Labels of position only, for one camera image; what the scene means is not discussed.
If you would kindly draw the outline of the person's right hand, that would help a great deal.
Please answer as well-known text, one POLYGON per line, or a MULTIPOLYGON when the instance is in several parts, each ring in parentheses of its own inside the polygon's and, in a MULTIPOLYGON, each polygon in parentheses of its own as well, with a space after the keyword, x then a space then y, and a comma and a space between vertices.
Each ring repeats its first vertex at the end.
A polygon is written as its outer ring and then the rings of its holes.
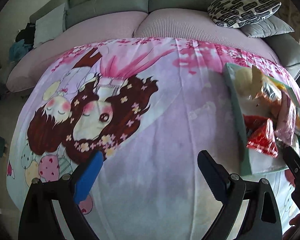
POLYGON ((300 226, 300 214, 289 221, 290 228, 283 234, 283 240, 289 240, 300 226))

